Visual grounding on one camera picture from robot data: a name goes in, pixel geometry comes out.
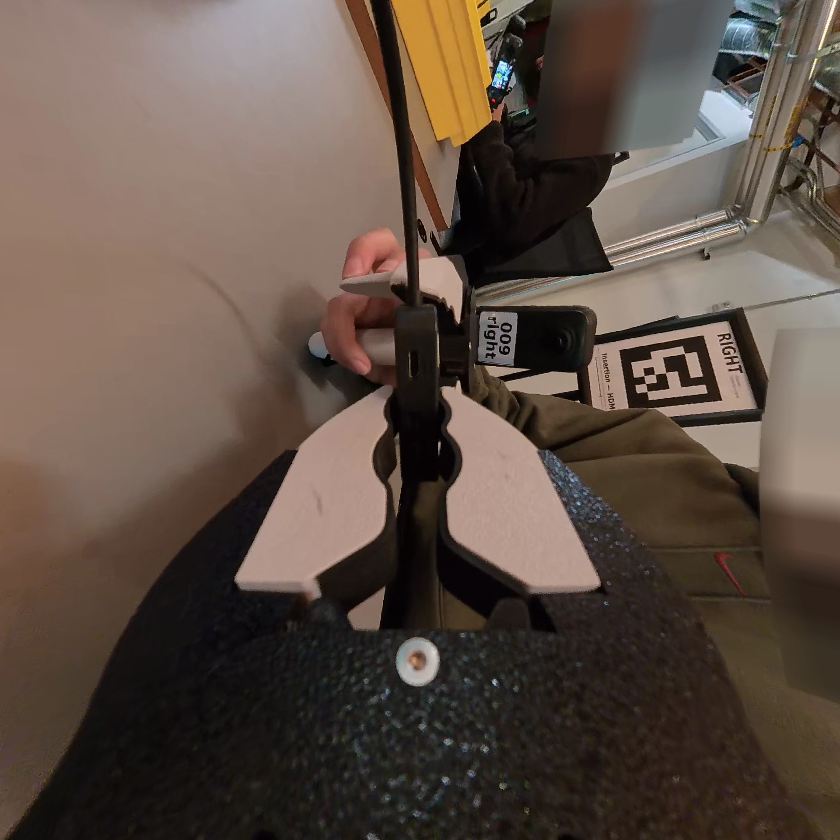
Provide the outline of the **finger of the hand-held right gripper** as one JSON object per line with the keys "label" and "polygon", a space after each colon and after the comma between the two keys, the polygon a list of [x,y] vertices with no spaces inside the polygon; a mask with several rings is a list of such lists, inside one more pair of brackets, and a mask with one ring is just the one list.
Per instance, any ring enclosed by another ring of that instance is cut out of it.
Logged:
{"label": "finger of the hand-held right gripper", "polygon": [[367,298],[404,298],[407,289],[406,272],[375,272],[343,280],[342,291]]}
{"label": "finger of the hand-held right gripper", "polygon": [[[448,258],[424,258],[417,264],[421,299],[438,303],[460,324],[465,309],[466,286],[455,263]],[[407,263],[403,261],[391,275],[391,292],[408,302]]]}

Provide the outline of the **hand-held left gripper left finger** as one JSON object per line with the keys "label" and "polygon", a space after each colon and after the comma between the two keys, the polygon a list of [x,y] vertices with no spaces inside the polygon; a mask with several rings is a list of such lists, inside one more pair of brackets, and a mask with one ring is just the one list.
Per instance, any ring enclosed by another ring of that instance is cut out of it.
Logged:
{"label": "hand-held left gripper left finger", "polygon": [[394,580],[391,398],[379,388],[300,445],[236,573],[241,591],[362,603]]}

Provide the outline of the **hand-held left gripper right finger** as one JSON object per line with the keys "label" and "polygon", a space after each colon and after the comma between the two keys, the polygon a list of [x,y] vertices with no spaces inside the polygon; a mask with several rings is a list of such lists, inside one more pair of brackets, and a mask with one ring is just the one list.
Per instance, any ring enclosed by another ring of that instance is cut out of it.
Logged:
{"label": "hand-held left gripper right finger", "polygon": [[488,618],[497,604],[596,592],[602,582],[538,449],[454,387],[442,387],[450,471],[437,533],[446,589]]}

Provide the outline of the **black HDMI switch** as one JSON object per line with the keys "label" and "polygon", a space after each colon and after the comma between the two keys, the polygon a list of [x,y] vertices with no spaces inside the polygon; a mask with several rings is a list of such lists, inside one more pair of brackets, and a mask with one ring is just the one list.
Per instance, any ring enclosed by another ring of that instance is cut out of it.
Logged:
{"label": "black HDMI switch", "polygon": [[401,54],[392,4],[371,2],[395,132],[406,294],[395,310],[396,389],[392,409],[399,436],[402,489],[397,512],[397,573],[385,590],[383,625],[405,630],[440,627],[438,615],[434,509],[438,501],[438,326],[433,305],[419,286],[417,200]]}

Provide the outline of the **person's right forearm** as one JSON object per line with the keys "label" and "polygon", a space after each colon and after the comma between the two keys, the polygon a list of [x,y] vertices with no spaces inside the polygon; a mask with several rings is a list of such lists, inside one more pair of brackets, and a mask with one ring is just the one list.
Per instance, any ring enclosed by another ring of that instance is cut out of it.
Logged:
{"label": "person's right forearm", "polygon": [[572,467],[649,544],[758,542],[758,473],[723,463],[664,414],[512,391],[483,367],[471,387],[478,404]]}

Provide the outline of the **brown-edged grey desk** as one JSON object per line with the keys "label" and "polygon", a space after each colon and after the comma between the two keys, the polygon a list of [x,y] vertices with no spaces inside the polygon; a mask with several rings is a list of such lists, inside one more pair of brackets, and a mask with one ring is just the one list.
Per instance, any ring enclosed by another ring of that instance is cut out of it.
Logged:
{"label": "brown-edged grey desk", "polygon": [[[365,1],[340,1],[338,6],[340,12],[348,18],[350,31],[359,43],[364,56],[363,66],[373,79],[381,110],[390,116],[391,103],[371,5]],[[395,32],[402,62],[407,113],[413,133],[417,214],[423,219],[427,230],[425,247],[433,251],[446,242],[452,221],[459,168],[459,148],[450,140],[436,139],[421,88],[398,25],[395,26]]]}

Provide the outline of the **person's right hand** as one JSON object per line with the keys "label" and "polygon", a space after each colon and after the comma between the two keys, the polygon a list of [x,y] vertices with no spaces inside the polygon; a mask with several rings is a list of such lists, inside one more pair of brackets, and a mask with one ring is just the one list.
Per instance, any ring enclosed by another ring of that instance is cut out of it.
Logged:
{"label": "person's right hand", "polygon": [[[344,280],[393,271],[405,255],[393,231],[379,227],[356,237],[347,248]],[[396,386],[396,368],[371,361],[356,339],[361,329],[393,329],[398,299],[343,292],[329,301],[320,331],[331,358],[347,370],[378,385]]]}

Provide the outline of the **black fabric chair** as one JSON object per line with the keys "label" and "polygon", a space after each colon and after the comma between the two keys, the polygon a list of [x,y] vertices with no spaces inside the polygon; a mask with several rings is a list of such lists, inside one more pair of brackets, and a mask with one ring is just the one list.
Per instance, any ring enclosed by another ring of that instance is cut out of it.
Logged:
{"label": "black fabric chair", "polygon": [[592,209],[586,207],[516,254],[491,255],[488,248],[465,257],[469,284],[482,288],[498,282],[552,277],[585,277],[613,270],[599,238]]}

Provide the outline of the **black-framed marker sign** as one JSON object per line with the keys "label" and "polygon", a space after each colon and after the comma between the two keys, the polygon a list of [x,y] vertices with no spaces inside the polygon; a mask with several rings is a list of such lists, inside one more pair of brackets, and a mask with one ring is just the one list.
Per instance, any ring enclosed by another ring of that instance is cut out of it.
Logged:
{"label": "black-framed marker sign", "polygon": [[[527,378],[525,370],[505,380]],[[758,422],[768,376],[740,308],[596,334],[575,398],[595,408],[654,409],[682,427]]]}

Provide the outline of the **person's olive hoodie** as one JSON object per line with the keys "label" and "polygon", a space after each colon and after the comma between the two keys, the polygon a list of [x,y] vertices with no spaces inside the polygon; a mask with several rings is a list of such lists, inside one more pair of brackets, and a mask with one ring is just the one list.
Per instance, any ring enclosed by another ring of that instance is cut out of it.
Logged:
{"label": "person's olive hoodie", "polygon": [[610,508],[690,597],[767,599],[758,474],[668,437],[538,443],[570,514]]}

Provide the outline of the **yellow plastic bin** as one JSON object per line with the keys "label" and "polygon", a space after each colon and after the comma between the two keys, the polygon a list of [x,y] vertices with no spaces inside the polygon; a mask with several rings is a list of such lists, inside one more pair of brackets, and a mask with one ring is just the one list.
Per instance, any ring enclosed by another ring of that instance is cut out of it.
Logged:
{"label": "yellow plastic bin", "polygon": [[490,69],[481,15],[488,2],[392,1],[438,141],[459,147],[490,122]]}

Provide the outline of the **silver ventilation pipes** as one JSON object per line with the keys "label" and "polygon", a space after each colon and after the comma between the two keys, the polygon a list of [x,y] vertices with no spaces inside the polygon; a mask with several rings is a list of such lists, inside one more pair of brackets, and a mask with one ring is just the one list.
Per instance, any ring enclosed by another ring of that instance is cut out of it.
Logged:
{"label": "silver ventilation pipes", "polygon": [[714,213],[641,234],[605,248],[615,268],[689,252],[710,257],[714,246],[742,238],[770,215],[791,156],[818,63],[838,53],[832,35],[838,1],[793,2],[772,29],[770,56],[753,113],[734,203]]}

